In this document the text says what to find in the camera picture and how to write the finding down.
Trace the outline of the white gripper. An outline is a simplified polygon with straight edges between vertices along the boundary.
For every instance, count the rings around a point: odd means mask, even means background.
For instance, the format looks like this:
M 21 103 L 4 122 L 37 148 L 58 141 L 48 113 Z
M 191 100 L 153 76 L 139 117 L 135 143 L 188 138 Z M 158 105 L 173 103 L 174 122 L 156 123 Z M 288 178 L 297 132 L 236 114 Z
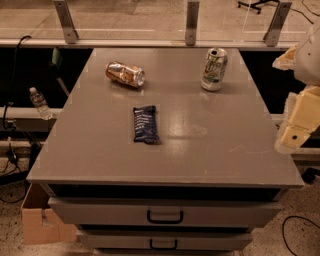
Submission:
M 309 28 L 298 46 L 277 57 L 272 67 L 283 71 L 294 68 L 295 78 L 308 84 L 299 94 L 289 93 L 274 143 L 278 153 L 292 154 L 320 126 L 320 20 Z

